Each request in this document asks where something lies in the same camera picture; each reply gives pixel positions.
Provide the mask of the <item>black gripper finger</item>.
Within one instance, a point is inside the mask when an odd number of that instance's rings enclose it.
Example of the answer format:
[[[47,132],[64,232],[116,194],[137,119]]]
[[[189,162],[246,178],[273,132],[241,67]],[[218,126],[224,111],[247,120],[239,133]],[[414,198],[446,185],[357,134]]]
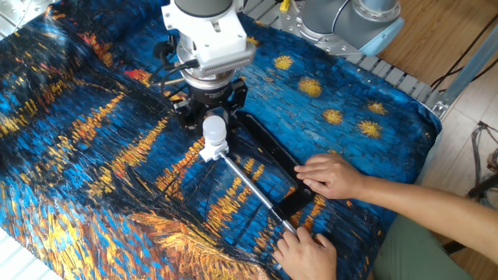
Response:
[[[191,98],[175,101],[174,113],[182,128],[194,131],[203,120],[205,115],[205,104]]]
[[[244,107],[247,98],[248,87],[243,79],[235,79],[231,84],[231,94],[227,100],[224,100],[221,105],[224,110],[223,118],[227,123],[229,129],[233,128],[236,124],[236,112],[238,109]]]

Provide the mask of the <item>person's right hand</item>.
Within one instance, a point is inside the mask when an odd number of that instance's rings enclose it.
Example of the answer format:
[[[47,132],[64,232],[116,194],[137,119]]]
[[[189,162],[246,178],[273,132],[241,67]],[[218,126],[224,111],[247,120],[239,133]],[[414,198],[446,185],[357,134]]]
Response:
[[[312,156],[294,170],[312,191],[328,199],[359,198],[366,178],[341,156],[330,154]]]

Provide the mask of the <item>person's left hand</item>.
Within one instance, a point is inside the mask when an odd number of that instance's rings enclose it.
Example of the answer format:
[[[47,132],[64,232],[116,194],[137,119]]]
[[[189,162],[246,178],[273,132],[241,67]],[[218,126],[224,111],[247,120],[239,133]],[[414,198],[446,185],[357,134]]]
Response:
[[[323,235],[312,237],[304,227],[285,231],[273,257],[294,280],[336,280],[337,251]]]

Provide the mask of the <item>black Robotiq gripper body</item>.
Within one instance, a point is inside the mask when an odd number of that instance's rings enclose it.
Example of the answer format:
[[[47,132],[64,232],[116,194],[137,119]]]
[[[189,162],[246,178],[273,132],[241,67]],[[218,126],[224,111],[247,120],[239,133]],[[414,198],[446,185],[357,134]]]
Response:
[[[232,86],[225,86],[215,89],[199,89],[194,86],[188,86],[190,96],[189,105],[191,109],[198,109],[203,106],[218,106],[225,103],[233,92]]]

